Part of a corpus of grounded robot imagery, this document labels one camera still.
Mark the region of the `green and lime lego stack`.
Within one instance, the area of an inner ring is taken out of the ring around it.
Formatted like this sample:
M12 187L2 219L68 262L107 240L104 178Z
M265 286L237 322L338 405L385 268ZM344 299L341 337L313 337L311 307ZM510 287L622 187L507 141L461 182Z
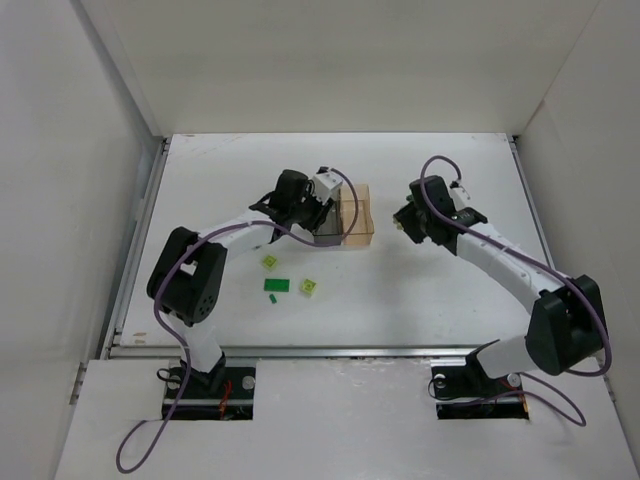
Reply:
M411 230L415 223L415 205L413 196L406 197L406 203L393 215L396 228L402 231Z

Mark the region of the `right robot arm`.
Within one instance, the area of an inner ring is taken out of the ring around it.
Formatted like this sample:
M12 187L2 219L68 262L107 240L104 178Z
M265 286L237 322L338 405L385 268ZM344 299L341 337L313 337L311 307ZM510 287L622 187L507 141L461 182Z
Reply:
M440 176L415 180L409 188L406 205L393 218L410 240L429 239L482 270L530 316L524 334L482 345L460 366L433 368L437 399L498 395L510 375L540 370L558 376L605 347L604 309L592 278L566 277L526 256L483 214L456 207Z

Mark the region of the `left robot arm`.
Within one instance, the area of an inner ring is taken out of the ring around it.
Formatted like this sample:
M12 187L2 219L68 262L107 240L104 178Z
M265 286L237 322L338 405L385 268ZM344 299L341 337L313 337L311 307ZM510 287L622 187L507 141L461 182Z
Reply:
M322 167L309 177L285 169L275 188L235 219L199 232L177 227L169 235L147 284L154 316L181 349L181 386L209 396L223 382L226 358L210 319L226 265L269 245L298 226L317 229L339 197L344 178Z

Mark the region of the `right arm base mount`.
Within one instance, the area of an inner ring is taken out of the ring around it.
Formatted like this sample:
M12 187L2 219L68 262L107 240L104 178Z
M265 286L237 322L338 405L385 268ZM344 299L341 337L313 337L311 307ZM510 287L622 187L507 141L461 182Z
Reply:
M427 388L439 420L529 419L516 373L492 379L461 362L438 361L431 364Z

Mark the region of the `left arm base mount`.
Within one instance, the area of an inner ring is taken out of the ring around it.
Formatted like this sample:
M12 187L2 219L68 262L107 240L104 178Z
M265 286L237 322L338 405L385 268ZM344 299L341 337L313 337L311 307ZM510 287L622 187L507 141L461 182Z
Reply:
M185 421L246 421L254 417L256 368L217 367L213 375L193 370L182 387L186 366L160 368L165 385L161 417Z

